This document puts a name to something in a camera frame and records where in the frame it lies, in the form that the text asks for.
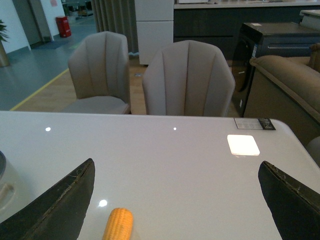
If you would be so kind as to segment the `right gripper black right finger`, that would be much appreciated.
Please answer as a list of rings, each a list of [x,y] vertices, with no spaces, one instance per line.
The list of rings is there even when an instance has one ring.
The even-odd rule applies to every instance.
[[[275,165],[263,161],[258,180],[283,240],[320,238],[320,194]]]

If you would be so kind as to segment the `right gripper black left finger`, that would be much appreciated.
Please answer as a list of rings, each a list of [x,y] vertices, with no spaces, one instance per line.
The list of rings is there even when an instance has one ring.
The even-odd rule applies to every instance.
[[[89,158],[26,207],[0,224],[2,240],[76,240],[95,182]]]

